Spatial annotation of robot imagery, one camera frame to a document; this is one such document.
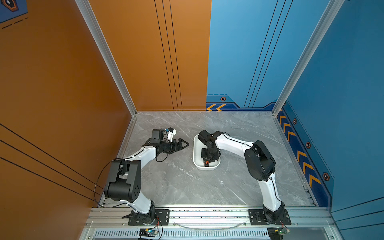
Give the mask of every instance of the white robotic arm segment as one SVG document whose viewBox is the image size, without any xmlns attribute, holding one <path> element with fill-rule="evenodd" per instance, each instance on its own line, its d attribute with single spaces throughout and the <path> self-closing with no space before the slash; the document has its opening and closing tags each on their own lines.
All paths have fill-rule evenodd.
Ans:
<svg viewBox="0 0 384 240">
<path fill-rule="evenodd" d="M 267 222 L 276 224 L 282 221 L 285 205 L 279 199 L 275 184 L 276 162 L 263 142 L 246 142 L 226 136 L 223 132 L 216 131 L 210 134 L 206 130 L 199 133 L 198 139 L 207 146 L 206 149 L 201 150 L 201 158 L 205 166 L 221 156 L 220 150 L 227 150 L 243 157 L 248 172 L 258 180 L 263 195 L 264 215 Z"/>
<path fill-rule="evenodd" d="M 266 181 L 258 181 L 260 190 L 263 195 L 263 205 L 271 211 L 277 211 L 281 205 L 281 201 L 279 200 L 279 194 L 277 193 L 277 188 L 275 184 L 275 174 L 272 173 L 269 176 L 269 180 Z"/>
<path fill-rule="evenodd" d="M 233 152 L 234 154 L 239 155 L 242 158 L 245 158 L 244 152 L 245 150 L 249 149 L 253 145 L 253 142 L 245 142 L 230 136 L 225 136 L 224 134 L 225 133 L 217 137 L 217 139 L 215 140 L 216 146 L 219 149 Z"/>
<path fill-rule="evenodd" d="M 141 193 L 141 169 L 160 153 L 173 154 L 189 146 L 189 143 L 173 137 L 176 130 L 153 129 L 149 138 L 140 150 L 125 159 L 112 161 L 107 183 L 104 189 L 106 197 L 126 203 L 132 207 L 130 215 L 134 215 L 143 223 L 154 220 L 155 208 L 152 200 Z"/>
<path fill-rule="evenodd" d="M 129 156 L 124 160 L 125 161 L 140 160 L 141 168 L 143 168 L 147 163 L 149 163 L 155 158 L 156 158 L 156 148 L 151 146 L 144 146 L 144 147 L 141 147 L 141 149 L 135 152 L 132 156 Z"/>
</svg>

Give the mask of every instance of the black joint housing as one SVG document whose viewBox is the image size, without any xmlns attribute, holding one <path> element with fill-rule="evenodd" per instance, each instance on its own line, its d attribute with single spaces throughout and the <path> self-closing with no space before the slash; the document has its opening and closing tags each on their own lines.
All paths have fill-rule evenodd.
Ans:
<svg viewBox="0 0 384 240">
<path fill-rule="evenodd" d="M 104 194 L 114 201 L 126 200 L 133 202 L 137 199 L 141 188 L 141 161 L 140 160 L 116 160 L 111 164 Z M 124 175 L 127 168 L 127 179 L 119 178 Z"/>
<path fill-rule="evenodd" d="M 244 157 L 248 172 L 256 180 L 267 182 L 269 176 L 275 172 L 276 161 L 260 140 L 256 141 L 251 148 L 245 150 Z"/>
<path fill-rule="evenodd" d="M 285 211 L 285 207 L 283 207 L 283 203 L 281 203 L 280 207 L 274 212 L 266 208 L 264 205 L 263 205 L 263 210 L 264 210 L 265 219 L 269 224 L 273 225 L 283 221 L 284 211 Z"/>
</svg>

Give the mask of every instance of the grey marble tabletop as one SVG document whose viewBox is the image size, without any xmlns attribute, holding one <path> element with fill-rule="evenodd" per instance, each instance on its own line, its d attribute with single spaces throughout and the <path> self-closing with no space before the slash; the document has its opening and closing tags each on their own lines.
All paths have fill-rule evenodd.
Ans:
<svg viewBox="0 0 384 240">
<path fill-rule="evenodd" d="M 311 206 L 271 113 L 267 112 L 139 112 L 125 153 L 129 156 L 151 137 L 152 129 L 172 127 L 175 138 L 189 142 L 183 151 L 164 162 L 151 161 L 142 169 L 142 193 L 158 205 L 217 204 L 262 206 L 257 180 L 248 173 L 245 159 L 222 151 L 215 170 L 193 164 L 193 139 L 203 129 L 227 132 L 231 137 L 261 140 L 276 160 L 276 185 L 287 206 Z"/>
</svg>

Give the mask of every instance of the aluminum frame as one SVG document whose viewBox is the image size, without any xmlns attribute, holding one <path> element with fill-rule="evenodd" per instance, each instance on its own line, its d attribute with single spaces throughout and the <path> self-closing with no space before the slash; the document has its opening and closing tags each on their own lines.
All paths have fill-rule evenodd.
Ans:
<svg viewBox="0 0 384 240">
<path fill-rule="evenodd" d="M 248 209 L 262 209 L 261 207 L 159 207 L 157 209 L 169 209 L 169 225 L 163 226 L 166 230 L 182 230 L 185 228 L 204 228 L 214 230 L 215 228 L 231 228 L 236 226 L 239 231 L 252 231 L 275 226 L 251 225 Z M 134 230 L 138 226 L 129 226 L 129 219 L 122 219 L 121 216 L 131 212 L 129 207 L 118 207 L 112 209 L 92 208 L 86 221 L 80 240 L 91 239 L 98 229 L 107 230 Z M 292 225 L 295 228 L 324 228 L 331 239 L 342 240 L 336 224 L 325 207 L 287 207 Z"/>
<path fill-rule="evenodd" d="M 295 154 L 293 153 L 292 148 L 289 145 L 289 142 L 288 142 L 287 138 L 285 137 L 285 134 L 284 134 L 283 130 L 281 129 L 279 121 L 277 120 L 276 117 L 273 117 L 273 119 L 275 121 L 276 127 L 278 128 L 280 136 L 283 139 L 283 142 L 284 142 L 284 145 L 285 145 L 285 147 L 286 147 L 286 149 L 288 151 L 288 154 L 291 157 L 292 163 L 295 166 L 296 172 L 299 175 L 301 183 L 303 184 L 303 188 L 308 192 L 308 194 L 310 195 L 310 197 L 311 197 L 313 203 L 315 204 L 315 206 L 318 206 L 319 204 L 317 203 L 316 198 L 313 195 L 313 192 L 312 192 L 312 189 L 311 189 L 310 185 L 308 184 L 307 180 L 305 179 L 305 175 L 304 175 L 303 171 L 301 170 L 299 163 L 297 162 Z"/>
<path fill-rule="evenodd" d="M 344 0 L 330 0 L 325 9 L 323 15 L 321 16 L 316 28 L 314 29 L 311 38 L 309 39 L 307 45 L 304 48 L 303 53 L 300 56 L 299 61 L 297 62 L 295 68 L 293 69 L 291 76 L 288 78 L 287 83 L 285 84 L 283 90 L 280 93 L 279 98 L 275 106 L 272 109 L 272 114 L 277 116 L 280 109 L 283 107 L 285 101 L 288 99 L 288 96 L 291 94 L 293 88 L 295 87 L 297 81 L 299 80 L 304 69 L 307 67 L 308 62 L 312 58 L 312 55 L 319 46 L 321 40 L 323 39 L 325 33 L 330 27 L 333 19 L 339 12 L 341 6 L 343 5 Z"/>
<path fill-rule="evenodd" d="M 124 102 L 131 113 L 131 116 L 134 117 L 137 114 L 136 107 L 132 101 L 132 98 L 128 92 L 127 86 L 125 85 L 125 82 L 121 76 L 121 73 L 119 71 L 119 68 L 115 62 L 115 59 L 113 58 L 112 52 L 108 46 L 108 43 L 103 35 L 103 32 L 101 31 L 100 25 L 96 19 L 95 14 L 93 13 L 91 4 L 88 0 L 75 0 L 88 28 L 91 32 L 93 39 L 96 42 L 97 47 L 99 48 L 99 51 L 101 55 L 104 58 L 105 64 L 107 65 L 113 80 L 116 83 L 116 86 L 118 87 L 120 94 L 122 98 L 124 99 Z"/>
</svg>

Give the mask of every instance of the orange chevron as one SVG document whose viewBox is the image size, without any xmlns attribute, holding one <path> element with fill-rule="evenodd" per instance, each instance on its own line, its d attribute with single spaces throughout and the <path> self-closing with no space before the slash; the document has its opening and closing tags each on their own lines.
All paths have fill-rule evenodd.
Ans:
<svg viewBox="0 0 384 240">
<path fill-rule="evenodd" d="M 216 110 L 217 110 L 217 111 L 221 111 L 220 108 L 222 108 L 222 107 L 224 107 L 224 106 L 225 106 L 225 104 L 223 104 L 223 105 L 221 105 L 220 107 L 216 108 Z"/>
<path fill-rule="evenodd" d="M 286 119 L 287 117 L 284 116 L 284 115 L 281 115 L 281 116 L 280 116 L 280 125 L 281 125 L 281 119 L 282 119 L 282 118 L 285 118 L 285 119 Z"/>
<path fill-rule="evenodd" d="M 212 104 L 211 106 L 209 106 L 209 107 L 207 108 L 207 110 L 208 110 L 208 111 L 212 111 L 212 110 L 211 110 L 211 107 L 213 107 L 213 106 L 215 106 L 215 105 L 216 105 L 216 104 Z"/>
<path fill-rule="evenodd" d="M 288 131 L 288 137 L 287 137 L 287 138 L 288 138 L 288 142 L 289 142 L 289 136 L 290 136 L 290 135 L 294 135 L 294 136 L 296 136 L 296 134 L 295 134 L 294 132 L 290 132 L 290 131 Z"/>
<path fill-rule="evenodd" d="M 297 161 L 300 162 L 300 155 L 307 157 L 307 155 L 303 152 L 297 151 Z"/>
<path fill-rule="evenodd" d="M 284 129 L 283 130 L 284 130 L 284 133 L 285 133 L 285 127 L 290 127 L 291 125 L 289 125 L 288 123 L 284 123 L 283 125 L 284 125 Z"/>
<path fill-rule="evenodd" d="M 321 184 L 321 182 L 320 182 L 319 179 L 315 178 L 314 176 L 312 176 L 312 175 L 310 174 L 310 187 L 311 187 L 311 188 L 312 188 L 312 180 L 315 180 L 316 182 L 318 182 L 319 184 Z"/>
<path fill-rule="evenodd" d="M 311 165 L 309 165 L 309 164 L 306 163 L 306 162 L 303 162 L 303 173 L 304 173 L 304 175 L 305 175 L 305 167 L 309 167 L 310 169 L 313 170 L 313 167 L 312 167 Z"/>
</svg>

